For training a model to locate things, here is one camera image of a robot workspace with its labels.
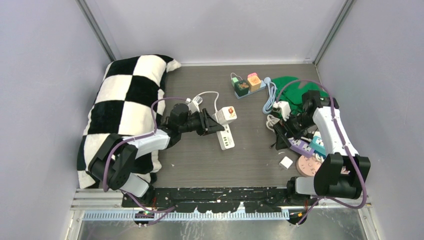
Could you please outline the white tiger cube socket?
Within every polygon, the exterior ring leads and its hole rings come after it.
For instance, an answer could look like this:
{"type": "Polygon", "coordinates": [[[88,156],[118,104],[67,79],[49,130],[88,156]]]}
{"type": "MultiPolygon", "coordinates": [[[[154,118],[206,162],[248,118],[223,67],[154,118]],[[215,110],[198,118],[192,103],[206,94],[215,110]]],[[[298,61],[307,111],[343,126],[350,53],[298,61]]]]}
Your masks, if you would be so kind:
{"type": "Polygon", "coordinates": [[[215,113],[216,121],[221,125],[229,125],[231,122],[237,119],[236,110],[233,106],[222,107],[218,112],[215,113]]]}

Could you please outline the white power strip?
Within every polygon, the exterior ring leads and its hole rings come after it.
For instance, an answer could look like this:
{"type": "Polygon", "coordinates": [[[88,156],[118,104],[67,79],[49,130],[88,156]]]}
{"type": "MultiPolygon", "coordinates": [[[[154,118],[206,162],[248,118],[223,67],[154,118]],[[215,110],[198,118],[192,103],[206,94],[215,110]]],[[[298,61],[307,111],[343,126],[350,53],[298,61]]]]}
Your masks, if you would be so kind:
{"type": "Polygon", "coordinates": [[[223,131],[218,131],[217,137],[221,150],[225,151],[235,147],[235,142],[228,124],[223,124],[223,131]]]}

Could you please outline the white charger plug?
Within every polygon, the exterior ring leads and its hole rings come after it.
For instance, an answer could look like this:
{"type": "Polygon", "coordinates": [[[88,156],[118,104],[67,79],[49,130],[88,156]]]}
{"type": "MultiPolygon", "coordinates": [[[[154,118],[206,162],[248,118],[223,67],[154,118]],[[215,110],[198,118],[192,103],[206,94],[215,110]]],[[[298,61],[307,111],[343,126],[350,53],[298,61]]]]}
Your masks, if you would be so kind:
{"type": "Polygon", "coordinates": [[[285,170],[288,170],[292,166],[293,160],[285,156],[278,164],[280,167],[284,168],[285,170]]]}

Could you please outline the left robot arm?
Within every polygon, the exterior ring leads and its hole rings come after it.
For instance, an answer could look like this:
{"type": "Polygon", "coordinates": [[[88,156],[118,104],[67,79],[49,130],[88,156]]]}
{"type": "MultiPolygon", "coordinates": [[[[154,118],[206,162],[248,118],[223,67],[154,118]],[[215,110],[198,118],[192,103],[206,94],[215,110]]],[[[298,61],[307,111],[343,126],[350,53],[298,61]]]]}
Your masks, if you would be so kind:
{"type": "Polygon", "coordinates": [[[173,147],[183,133],[206,136],[224,130],[205,108],[194,111],[186,103],[177,103],[156,131],[126,139],[115,133],[109,135],[90,161],[88,172],[110,189],[130,193],[141,207],[148,207],[153,202],[153,193],[148,190],[150,184],[133,172],[135,160],[173,147]]]}

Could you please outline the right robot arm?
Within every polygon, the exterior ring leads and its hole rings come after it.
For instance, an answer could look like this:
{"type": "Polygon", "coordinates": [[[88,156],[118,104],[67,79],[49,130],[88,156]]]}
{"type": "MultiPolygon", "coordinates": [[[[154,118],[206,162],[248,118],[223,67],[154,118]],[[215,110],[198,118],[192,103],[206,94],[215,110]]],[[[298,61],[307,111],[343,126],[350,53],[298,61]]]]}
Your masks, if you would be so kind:
{"type": "Polygon", "coordinates": [[[305,136],[308,128],[316,126],[325,158],[314,176],[292,177],[287,182],[287,202],[299,205],[306,196],[358,199],[365,189],[371,162],[350,143],[336,99],[309,90],[302,95],[302,108],[301,113],[291,114],[273,125],[275,148],[289,147],[293,140],[305,136]]]}

